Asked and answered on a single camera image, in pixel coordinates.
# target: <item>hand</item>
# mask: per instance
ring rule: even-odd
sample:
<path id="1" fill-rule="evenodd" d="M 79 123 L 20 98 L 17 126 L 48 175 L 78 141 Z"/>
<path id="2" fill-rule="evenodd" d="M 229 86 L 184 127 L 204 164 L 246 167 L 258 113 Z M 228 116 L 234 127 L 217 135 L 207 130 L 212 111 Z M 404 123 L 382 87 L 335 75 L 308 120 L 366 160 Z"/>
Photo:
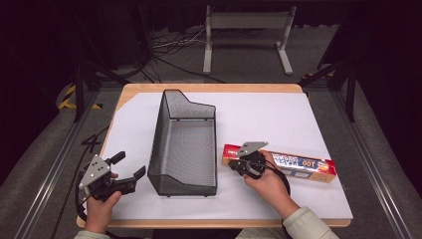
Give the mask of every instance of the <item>hand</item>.
<path id="1" fill-rule="evenodd" d="M 111 174 L 112 178 L 117 178 L 116 173 Z M 87 200 L 87 223 L 85 230 L 106 234 L 106 229 L 111 222 L 112 209 L 121 198 L 121 192 L 117 191 L 112 194 L 107 201 L 95 200 L 89 197 Z"/>
<path id="2" fill-rule="evenodd" d="M 261 154 L 267 161 L 276 165 L 272 154 L 267 151 L 261 151 Z M 274 171 L 266 169 L 260 179 L 253 179 L 247 174 L 244 174 L 243 177 L 245 183 L 254 188 L 263 199 L 270 203 L 283 219 L 300 208 L 290 197 L 285 184 Z"/>

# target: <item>white paper sheet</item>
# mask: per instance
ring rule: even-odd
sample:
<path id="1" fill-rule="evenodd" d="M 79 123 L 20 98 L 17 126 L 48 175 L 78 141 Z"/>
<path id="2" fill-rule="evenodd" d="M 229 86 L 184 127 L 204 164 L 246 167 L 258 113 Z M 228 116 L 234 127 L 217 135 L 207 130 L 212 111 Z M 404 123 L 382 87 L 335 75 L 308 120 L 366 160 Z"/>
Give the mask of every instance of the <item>white paper sheet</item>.
<path id="1" fill-rule="evenodd" d="M 218 189 L 216 196 L 158 196 L 147 176 L 121 198 L 113 219 L 278 219 L 236 171 L 221 165 L 225 143 L 267 141 L 267 150 L 330 158 L 305 94 L 184 93 L 191 102 L 216 107 Z M 140 93 L 114 115 L 103 158 L 125 151 L 112 166 L 119 178 L 148 167 L 161 93 Z M 292 197 L 322 219 L 351 219 L 338 177 L 331 183 L 288 178 Z"/>

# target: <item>black mesh basket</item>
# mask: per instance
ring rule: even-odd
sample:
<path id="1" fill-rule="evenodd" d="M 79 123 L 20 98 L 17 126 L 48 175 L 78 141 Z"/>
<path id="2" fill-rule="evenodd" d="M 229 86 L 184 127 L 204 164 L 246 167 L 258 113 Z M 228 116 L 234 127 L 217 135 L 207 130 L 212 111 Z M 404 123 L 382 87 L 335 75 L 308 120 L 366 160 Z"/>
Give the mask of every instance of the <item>black mesh basket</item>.
<path id="1" fill-rule="evenodd" d="M 215 123 L 214 106 L 163 92 L 147 173 L 158 195 L 217 193 Z"/>

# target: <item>sleeve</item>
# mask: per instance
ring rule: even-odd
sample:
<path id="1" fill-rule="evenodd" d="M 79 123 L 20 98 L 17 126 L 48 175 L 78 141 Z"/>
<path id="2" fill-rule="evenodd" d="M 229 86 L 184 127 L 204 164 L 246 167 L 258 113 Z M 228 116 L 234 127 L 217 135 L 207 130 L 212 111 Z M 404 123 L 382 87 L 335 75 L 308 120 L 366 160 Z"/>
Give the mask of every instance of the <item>sleeve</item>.
<path id="1" fill-rule="evenodd" d="M 283 225 L 295 239 L 338 239 L 331 229 L 307 207 L 298 209 L 283 222 Z"/>
<path id="2" fill-rule="evenodd" d="M 90 231 L 80 231 L 75 239 L 109 239 L 109 236 Z"/>

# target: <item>cardboard box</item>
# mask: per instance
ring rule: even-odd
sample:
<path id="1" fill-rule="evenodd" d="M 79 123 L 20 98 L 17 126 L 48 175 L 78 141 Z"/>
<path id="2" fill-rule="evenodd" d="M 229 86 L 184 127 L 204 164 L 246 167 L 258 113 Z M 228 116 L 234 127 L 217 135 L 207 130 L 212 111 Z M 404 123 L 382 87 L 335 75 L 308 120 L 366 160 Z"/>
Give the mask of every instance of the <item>cardboard box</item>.
<path id="1" fill-rule="evenodd" d="M 225 144 L 222 164 L 227 166 L 230 160 L 237 160 L 237 151 L 241 146 Z M 299 177 L 320 182 L 331 182 L 337 175 L 334 161 L 270 151 L 277 166 L 286 176 Z"/>

